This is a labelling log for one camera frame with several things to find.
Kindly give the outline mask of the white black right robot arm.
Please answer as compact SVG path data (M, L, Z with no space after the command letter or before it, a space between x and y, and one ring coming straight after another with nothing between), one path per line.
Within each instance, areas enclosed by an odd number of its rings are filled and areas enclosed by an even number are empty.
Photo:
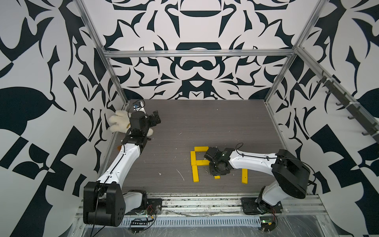
M238 148L221 151L217 147L210 147L204 158L209 161L213 176L227 175L233 169L247 169L275 178L270 185L261 188L257 198L241 199L242 210L246 215L270 213L288 197L304 199L307 195L311 170L287 150L259 154L243 152Z

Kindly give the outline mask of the yellow block top bar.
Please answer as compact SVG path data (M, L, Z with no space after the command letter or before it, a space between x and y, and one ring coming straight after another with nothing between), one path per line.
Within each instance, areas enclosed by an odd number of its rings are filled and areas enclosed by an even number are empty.
M195 147L194 151L195 152L207 152L208 149L209 149L209 147L207 147L207 146L201 146L201 147Z

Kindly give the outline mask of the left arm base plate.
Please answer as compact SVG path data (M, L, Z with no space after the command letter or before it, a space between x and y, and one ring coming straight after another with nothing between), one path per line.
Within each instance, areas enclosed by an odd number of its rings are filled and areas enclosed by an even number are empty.
M161 198L149 198L147 200L147 214L148 215L158 215L162 211L162 202Z

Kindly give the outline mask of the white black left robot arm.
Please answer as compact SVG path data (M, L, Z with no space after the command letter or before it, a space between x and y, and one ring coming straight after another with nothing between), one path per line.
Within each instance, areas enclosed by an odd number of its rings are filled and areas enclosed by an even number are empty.
M95 182L88 182L83 190L83 222L88 225L118 227L125 214L132 210L147 208L145 191L129 191L121 187L132 165L145 149L151 133L149 130L160 124L158 111L152 115L141 109L127 118L130 127L125 133L120 151L110 167Z

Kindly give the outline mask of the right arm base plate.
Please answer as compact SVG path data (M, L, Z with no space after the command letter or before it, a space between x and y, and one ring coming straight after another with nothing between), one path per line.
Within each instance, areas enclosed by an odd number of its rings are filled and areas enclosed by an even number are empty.
M244 197L241 198L242 211L246 215L263 215L268 213L282 213L282 205L279 202L277 205L272 206L261 198Z

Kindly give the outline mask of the yellow block bar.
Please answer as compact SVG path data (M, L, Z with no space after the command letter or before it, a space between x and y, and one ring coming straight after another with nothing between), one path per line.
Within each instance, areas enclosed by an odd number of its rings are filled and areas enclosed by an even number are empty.
M207 152L208 149L209 149L209 147L207 147L207 146L201 146L201 147L195 147L194 151L195 152Z
M208 160L196 160L197 166L208 166L210 164L210 161Z

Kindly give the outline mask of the yellow block vertical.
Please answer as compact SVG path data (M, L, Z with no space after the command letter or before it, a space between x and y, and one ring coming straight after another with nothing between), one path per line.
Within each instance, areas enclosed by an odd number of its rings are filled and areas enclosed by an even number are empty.
M193 178L193 182L194 183L199 182L199 174L198 174L198 167L197 167L197 165L192 166L192 178Z
M190 163L191 163L191 166L196 166L196 152L195 151L190 152Z

